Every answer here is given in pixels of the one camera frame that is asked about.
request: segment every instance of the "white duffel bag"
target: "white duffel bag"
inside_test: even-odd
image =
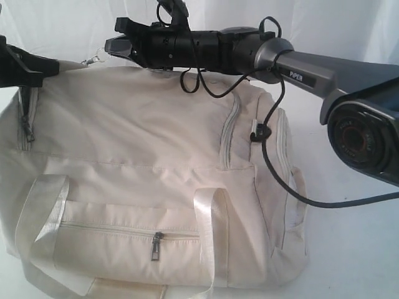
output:
[[[2,231],[32,284],[54,298],[160,298],[169,285],[210,298],[300,274],[306,205],[250,141],[270,94],[243,82],[215,99],[183,92],[178,72],[61,67],[0,117]],[[283,110],[270,127],[271,161],[305,196]]]

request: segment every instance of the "white backdrop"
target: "white backdrop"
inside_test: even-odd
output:
[[[113,31],[116,17],[147,24],[156,20],[155,0],[0,2],[0,34],[7,35],[10,44],[78,62],[118,35]],[[399,64],[398,0],[187,0],[187,4],[195,30],[257,27],[271,15],[296,50]],[[254,84],[275,97],[279,94],[277,85]],[[0,90],[0,111],[10,96],[10,90]],[[282,106],[291,124],[294,161],[304,172],[311,198],[344,201],[397,191],[352,171],[336,157],[319,124],[320,99],[288,84]],[[310,263],[304,273],[276,291],[234,291],[223,298],[399,298],[398,210],[399,201],[334,211],[310,208],[306,224]],[[20,263],[1,249],[0,265],[0,298],[47,298],[25,282]],[[183,299],[196,291],[172,288],[167,298]]]
[[[1,0],[10,44],[82,61],[116,36],[115,18],[156,21],[155,0]],[[397,0],[187,0],[194,30],[259,25],[274,16],[296,50],[399,64]]]

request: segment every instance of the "zipper pull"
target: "zipper pull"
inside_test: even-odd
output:
[[[35,135],[33,134],[33,130],[31,128],[31,125],[29,124],[28,116],[23,116],[21,121],[22,121],[22,128],[24,129],[26,134],[27,142],[31,143],[35,141]]]
[[[161,240],[163,239],[164,235],[161,232],[157,232],[152,239],[152,258],[151,261],[158,261],[160,260],[160,245]]]

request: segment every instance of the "white table surface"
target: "white table surface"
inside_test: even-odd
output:
[[[270,91],[274,98],[279,95],[279,85],[254,84]],[[0,90],[0,110],[11,95],[10,90]],[[282,107],[291,124],[294,161],[304,172],[309,197],[327,202],[344,201],[398,191],[356,173],[336,157],[326,127],[319,124],[321,104],[321,99],[287,84]],[[306,222],[310,261],[298,279],[272,292],[217,290],[214,297],[399,298],[398,215],[399,200],[341,210],[310,207]],[[171,288],[166,298],[187,298],[200,290]],[[0,298],[48,298],[25,281],[20,262],[1,249]]]

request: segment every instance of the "white satin strap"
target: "white satin strap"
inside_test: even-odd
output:
[[[65,202],[69,179],[61,175],[41,175],[33,183],[16,228],[16,248],[28,282],[53,298],[83,299],[31,263],[31,249],[57,201]]]
[[[212,298],[214,287],[228,286],[229,221],[225,189],[196,191],[194,209],[201,241],[201,261],[211,278],[210,288],[190,299]]]

